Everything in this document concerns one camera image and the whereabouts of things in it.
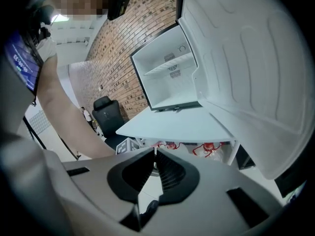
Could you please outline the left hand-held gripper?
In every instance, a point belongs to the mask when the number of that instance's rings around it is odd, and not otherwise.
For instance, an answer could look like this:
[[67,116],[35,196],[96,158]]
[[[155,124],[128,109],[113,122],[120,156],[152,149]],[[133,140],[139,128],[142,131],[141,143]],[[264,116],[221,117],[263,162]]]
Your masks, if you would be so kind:
[[126,138],[116,146],[116,155],[143,148],[144,144],[138,138]]

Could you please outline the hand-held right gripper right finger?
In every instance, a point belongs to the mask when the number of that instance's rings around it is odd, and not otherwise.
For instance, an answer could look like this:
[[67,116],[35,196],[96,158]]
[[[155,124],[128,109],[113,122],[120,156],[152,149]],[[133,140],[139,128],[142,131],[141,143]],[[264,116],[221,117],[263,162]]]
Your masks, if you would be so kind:
[[243,173],[210,159],[159,149],[163,194],[147,224],[151,236],[256,236],[282,206]]

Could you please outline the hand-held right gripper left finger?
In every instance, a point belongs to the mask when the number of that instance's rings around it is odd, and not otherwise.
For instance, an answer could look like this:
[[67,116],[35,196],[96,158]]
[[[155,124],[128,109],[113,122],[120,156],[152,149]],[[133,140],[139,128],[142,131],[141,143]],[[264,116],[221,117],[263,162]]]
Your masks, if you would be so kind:
[[155,152],[143,148],[99,159],[64,163],[84,196],[115,222],[141,231],[138,195],[153,171]]

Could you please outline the person's left forearm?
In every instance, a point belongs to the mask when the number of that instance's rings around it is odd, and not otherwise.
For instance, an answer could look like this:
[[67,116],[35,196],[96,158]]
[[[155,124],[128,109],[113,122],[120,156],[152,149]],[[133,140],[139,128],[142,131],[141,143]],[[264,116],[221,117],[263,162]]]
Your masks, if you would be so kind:
[[57,74],[57,62],[56,55],[44,62],[37,88],[47,119],[67,145],[79,153],[92,159],[114,155],[115,151],[97,136],[66,95]]

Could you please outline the black office chair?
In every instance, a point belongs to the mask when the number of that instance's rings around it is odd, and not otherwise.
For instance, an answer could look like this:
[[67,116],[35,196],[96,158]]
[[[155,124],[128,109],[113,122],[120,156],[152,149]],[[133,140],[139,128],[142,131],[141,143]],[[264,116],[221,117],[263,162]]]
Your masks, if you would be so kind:
[[116,133],[125,124],[118,101],[104,96],[94,102],[93,108],[92,115],[105,137],[105,143],[115,150],[126,139],[126,136]]

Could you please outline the clear red-print plastic bag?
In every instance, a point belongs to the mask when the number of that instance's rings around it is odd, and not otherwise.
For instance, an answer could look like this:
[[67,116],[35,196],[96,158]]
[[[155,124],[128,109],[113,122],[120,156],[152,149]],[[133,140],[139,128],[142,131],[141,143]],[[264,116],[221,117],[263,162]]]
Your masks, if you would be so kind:
[[187,146],[182,143],[176,143],[176,142],[166,142],[166,141],[158,141],[155,144],[151,145],[153,148],[161,148],[167,152],[174,152],[176,154],[188,154],[189,150]]
[[224,152],[222,150],[224,143],[203,143],[192,150],[192,154],[200,158],[211,159],[224,162]]

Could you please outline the person's right shoe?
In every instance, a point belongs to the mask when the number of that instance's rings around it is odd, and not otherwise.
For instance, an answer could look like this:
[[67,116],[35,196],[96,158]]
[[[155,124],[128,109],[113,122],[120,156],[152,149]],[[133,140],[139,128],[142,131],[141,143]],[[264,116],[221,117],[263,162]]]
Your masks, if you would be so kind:
[[147,223],[151,217],[154,215],[154,213],[157,211],[159,205],[159,201],[153,200],[149,203],[147,206],[147,209],[144,213],[140,214],[140,219],[142,223]]

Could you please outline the white table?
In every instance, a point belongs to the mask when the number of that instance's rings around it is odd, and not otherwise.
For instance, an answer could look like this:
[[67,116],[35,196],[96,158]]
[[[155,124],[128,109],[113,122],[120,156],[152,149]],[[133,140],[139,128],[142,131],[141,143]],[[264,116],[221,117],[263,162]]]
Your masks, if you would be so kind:
[[149,107],[125,123],[117,134],[168,142],[229,142],[231,152],[225,163],[231,165],[240,143],[212,114],[203,107],[152,111]]

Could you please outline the open white mini fridge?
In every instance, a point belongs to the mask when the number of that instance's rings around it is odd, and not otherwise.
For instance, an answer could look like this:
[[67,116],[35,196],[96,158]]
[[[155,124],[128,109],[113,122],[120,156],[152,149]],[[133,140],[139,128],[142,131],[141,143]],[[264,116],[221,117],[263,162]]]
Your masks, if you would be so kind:
[[197,69],[194,57],[160,73],[144,76],[161,64],[188,53],[192,53],[189,42],[181,26],[174,23],[145,41],[130,55],[140,86],[152,111],[198,105],[192,79],[192,74]]

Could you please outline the grid pattern board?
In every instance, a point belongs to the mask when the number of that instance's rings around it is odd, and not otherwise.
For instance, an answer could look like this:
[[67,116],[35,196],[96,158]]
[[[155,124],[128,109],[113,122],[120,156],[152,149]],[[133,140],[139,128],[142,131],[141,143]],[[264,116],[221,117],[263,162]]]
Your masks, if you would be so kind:
[[42,133],[51,124],[47,119],[45,113],[41,110],[29,120],[30,126],[33,128],[36,134]]

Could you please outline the person's white t-shirt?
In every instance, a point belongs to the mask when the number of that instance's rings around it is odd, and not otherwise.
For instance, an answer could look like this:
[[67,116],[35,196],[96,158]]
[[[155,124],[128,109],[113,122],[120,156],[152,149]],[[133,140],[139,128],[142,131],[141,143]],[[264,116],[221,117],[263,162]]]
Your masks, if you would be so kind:
[[[55,41],[48,37],[35,45],[43,63],[57,56]],[[0,147],[15,136],[22,118],[32,101],[37,98],[20,80],[4,53],[0,50]]]

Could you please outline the black chest-mounted monitor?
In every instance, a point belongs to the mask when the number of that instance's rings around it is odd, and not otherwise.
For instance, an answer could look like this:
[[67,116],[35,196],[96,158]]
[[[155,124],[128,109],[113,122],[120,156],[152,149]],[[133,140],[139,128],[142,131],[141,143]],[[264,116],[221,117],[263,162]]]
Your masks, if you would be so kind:
[[20,80],[36,96],[43,60],[32,40],[16,30],[6,40],[4,53]]

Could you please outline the ceiling light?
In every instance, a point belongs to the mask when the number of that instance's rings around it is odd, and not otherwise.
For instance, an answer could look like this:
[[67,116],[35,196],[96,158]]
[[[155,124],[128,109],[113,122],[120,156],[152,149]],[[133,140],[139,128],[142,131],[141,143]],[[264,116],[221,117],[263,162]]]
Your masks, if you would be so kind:
[[53,16],[51,23],[55,23],[55,22],[67,22],[69,20],[68,17],[62,15],[62,14],[58,14]]

